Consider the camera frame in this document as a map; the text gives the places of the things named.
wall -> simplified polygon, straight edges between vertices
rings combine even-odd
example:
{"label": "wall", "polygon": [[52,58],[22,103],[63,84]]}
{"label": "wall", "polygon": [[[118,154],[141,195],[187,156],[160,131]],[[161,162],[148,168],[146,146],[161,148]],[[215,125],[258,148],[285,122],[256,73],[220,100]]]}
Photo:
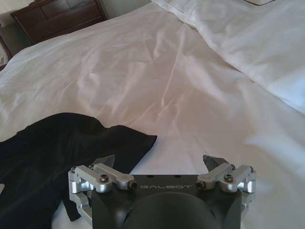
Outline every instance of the wall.
{"label": "wall", "polygon": [[0,13],[21,9],[33,0],[0,0]]}
{"label": "wall", "polygon": [[141,6],[150,3],[150,0],[100,0],[105,13],[109,18],[121,16]]}

white bed sheet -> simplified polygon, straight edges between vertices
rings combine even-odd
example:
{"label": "white bed sheet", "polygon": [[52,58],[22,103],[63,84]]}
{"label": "white bed sheet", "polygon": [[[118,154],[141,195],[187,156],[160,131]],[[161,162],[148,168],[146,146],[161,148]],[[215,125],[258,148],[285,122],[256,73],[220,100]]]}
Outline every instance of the white bed sheet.
{"label": "white bed sheet", "polygon": [[[200,174],[202,155],[252,165],[245,229],[305,227],[305,116],[150,3],[23,50],[0,73],[0,141],[42,118],[77,112],[158,135],[133,174]],[[70,223],[61,206],[53,228]]]}

black cloth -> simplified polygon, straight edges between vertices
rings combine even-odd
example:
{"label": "black cloth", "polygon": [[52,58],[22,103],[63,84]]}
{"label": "black cloth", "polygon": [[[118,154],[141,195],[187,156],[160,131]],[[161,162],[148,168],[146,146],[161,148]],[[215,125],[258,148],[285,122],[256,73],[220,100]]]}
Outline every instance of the black cloth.
{"label": "black cloth", "polygon": [[105,128],[92,117],[61,113],[40,120],[0,142],[0,228],[51,228],[63,199],[71,220],[68,171],[96,158],[115,155],[114,169],[130,173],[156,136],[122,125]]}

wrinkled sheet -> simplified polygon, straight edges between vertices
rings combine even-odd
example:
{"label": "wrinkled sheet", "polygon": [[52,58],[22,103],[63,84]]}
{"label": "wrinkled sheet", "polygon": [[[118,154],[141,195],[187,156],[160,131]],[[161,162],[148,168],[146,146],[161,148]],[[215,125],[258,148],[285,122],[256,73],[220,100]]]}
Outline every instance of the wrinkled sheet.
{"label": "wrinkled sheet", "polygon": [[217,54],[305,114],[305,2],[152,0],[195,27]]}
{"label": "wrinkled sheet", "polygon": [[[76,112],[158,135],[133,174],[207,172],[203,154],[257,171],[245,229],[305,227],[305,117],[150,3],[23,50],[0,73],[0,141]],[[60,207],[53,228],[69,222]]]}

dresser drawer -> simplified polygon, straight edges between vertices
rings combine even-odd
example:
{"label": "dresser drawer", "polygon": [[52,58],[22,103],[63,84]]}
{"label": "dresser drawer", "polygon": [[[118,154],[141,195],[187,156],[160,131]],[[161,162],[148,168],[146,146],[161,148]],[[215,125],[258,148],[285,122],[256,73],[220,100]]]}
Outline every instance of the dresser drawer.
{"label": "dresser drawer", "polygon": [[69,27],[73,27],[84,21],[100,16],[100,10],[95,2],[84,5],[81,8],[76,8],[63,15],[59,15],[46,22],[35,25],[29,34],[34,42],[45,40],[46,37],[64,31]]}
{"label": "dresser drawer", "polygon": [[99,0],[40,0],[11,15],[32,43],[106,20]]}
{"label": "dresser drawer", "polygon": [[48,19],[62,14],[70,9],[66,0],[55,0],[41,7],[41,10]]}
{"label": "dresser drawer", "polygon": [[26,11],[16,16],[17,21],[21,22],[23,27],[30,27],[47,20],[40,8]]}

